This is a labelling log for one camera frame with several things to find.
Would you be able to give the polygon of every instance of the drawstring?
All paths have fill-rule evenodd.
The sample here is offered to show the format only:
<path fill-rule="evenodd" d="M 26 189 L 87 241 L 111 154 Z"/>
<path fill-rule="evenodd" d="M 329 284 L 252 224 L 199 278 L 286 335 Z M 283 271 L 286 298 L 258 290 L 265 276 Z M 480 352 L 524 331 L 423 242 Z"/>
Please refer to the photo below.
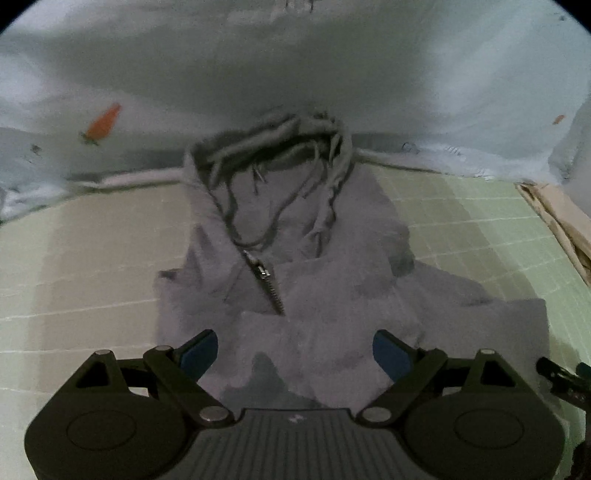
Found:
<path fill-rule="evenodd" d="M 317 166 L 319 164 L 322 166 L 323 162 L 322 162 L 322 159 L 320 158 L 320 149 L 318 148 L 318 143 L 315 141 L 308 142 L 304 145 L 301 145 L 301 144 L 296 145 L 296 147 L 289 150 L 287 155 L 293 155 L 297 151 L 300 151 L 303 148 L 307 148 L 307 147 L 314 148 L 314 161 L 313 161 L 312 168 L 308 172 L 308 175 L 306 175 L 306 178 L 304 178 L 304 180 L 285 198 L 285 200 L 283 200 L 283 202 L 281 202 L 279 204 L 279 207 L 277 207 L 277 210 L 275 211 L 275 213 L 271 217 L 271 221 L 269 222 L 267 227 L 263 230 L 263 233 L 260 234 L 260 236 L 258 236 L 257 238 L 255 238 L 254 240 L 252 240 L 250 242 L 245 242 L 245 241 L 237 238 L 237 233 L 235 232 L 234 229 L 230 229 L 230 235 L 231 235 L 232 241 L 234 242 L 235 245 L 237 245 L 238 247 L 241 247 L 241 248 L 253 248 L 253 247 L 263 243 L 267 239 L 267 236 L 269 235 L 269 233 L 275 228 L 275 224 L 277 223 L 277 220 L 279 220 L 279 217 L 280 217 L 281 213 L 283 212 L 283 210 L 285 210 L 297 198 L 300 191 L 304 188 L 306 183 L 308 183 L 308 181 L 314 175 L 314 172 L 316 171 Z"/>

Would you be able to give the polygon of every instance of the zipper pull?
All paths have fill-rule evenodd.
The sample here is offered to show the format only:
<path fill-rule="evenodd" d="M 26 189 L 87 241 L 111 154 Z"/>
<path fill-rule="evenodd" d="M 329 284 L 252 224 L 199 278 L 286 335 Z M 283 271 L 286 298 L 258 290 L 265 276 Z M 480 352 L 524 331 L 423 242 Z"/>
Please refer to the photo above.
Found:
<path fill-rule="evenodd" d="M 259 281 L 262 283 L 263 288 L 270 296 L 271 302 L 273 303 L 273 306 L 275 307 L 277 313 L 279 313 L 280 315 L 285 315 L 285 308 L 283 307 L 283 302 L 279 298 L 279 294 L 277 293 L 277 290 L 273 285 L 271 272 L 269 272 L 269 270 L 265 268 L 265 265 L 250 252 L 246 250 L 243 250 L 242 252 L 244 253 L 246 261 L 251 266 L 256 278 L 259 279 Z"/>

